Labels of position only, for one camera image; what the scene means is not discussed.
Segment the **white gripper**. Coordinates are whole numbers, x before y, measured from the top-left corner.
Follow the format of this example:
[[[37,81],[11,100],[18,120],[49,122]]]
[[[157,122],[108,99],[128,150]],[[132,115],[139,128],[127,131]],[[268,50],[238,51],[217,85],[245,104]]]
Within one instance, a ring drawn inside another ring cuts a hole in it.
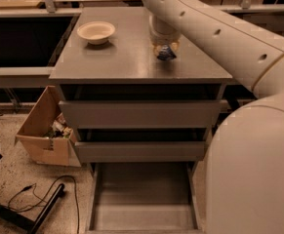
[[[153,45],[153,53],[158,57],[164,45],[178,43],[181,35],[178,32],[161,34],[157,31],[150,32],[150,40]]]

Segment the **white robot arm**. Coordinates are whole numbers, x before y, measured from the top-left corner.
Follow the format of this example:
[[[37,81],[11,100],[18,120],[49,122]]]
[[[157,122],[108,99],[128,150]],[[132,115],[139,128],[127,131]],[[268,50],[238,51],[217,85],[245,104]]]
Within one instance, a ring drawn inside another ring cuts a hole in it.
[[[284,234],[284,37],[198,0],[142,0],[256,99],[217,129],[206,165],[207,234]]]

